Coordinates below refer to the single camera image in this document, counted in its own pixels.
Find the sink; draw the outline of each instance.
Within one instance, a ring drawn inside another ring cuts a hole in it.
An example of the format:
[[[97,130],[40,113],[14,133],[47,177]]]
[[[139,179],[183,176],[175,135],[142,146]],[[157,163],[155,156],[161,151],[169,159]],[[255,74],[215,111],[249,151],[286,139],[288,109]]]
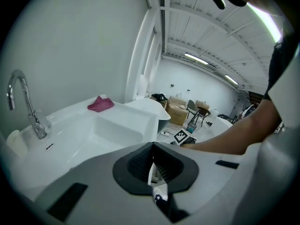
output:
[[[21,131],[29,149],[25,157],[12,156],[7,146],[2,148],[9,179],[17,191],[34,201],[46,186],[83,161],[156,139],[156,115],[119,103],[99,113],[88,110],[95,99],[47,116],[52,133],[44,139],[36,137],[32,126]]]

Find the fluorescent light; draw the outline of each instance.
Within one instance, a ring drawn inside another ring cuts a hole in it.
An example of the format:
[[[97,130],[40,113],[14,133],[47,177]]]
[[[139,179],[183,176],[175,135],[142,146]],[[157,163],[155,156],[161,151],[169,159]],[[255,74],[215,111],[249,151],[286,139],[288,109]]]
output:
[[[274,23],[272,17],[269,14],[259,10],[258,8],[253,7],[249,3],[247,3],[247,4],[259,16],[259,18],[262,20],[264,25],[267,27],[267,29],[271,33],[274,41],[278,42],[281,38],[281,33],[280,33],[278,27],[276,26],[276,24]]]
[[[238,84],[236,81],[234,81],[230,76],[225,75],[225,77],[226,77],[227,79],[229,79],[231,82],[233,82],[234,84],[239,85],[239,84]]]
[[[206,61],[203,61],[203,60],[201,60],[200,58],[197,58],[197,57],[195,57],[195,56],[193,56],[193,55],[191,55],[191,54],[185,53],[184,55],[185,55],[186,57],[189,57],[189,58],[195,59],[196,61],[198,61],[198,62],[201,62],[201,63],[203,63],[203,64],[205,64],[205,65],[207,65],[207,64],[208,64],[208,62],[206,62]]]

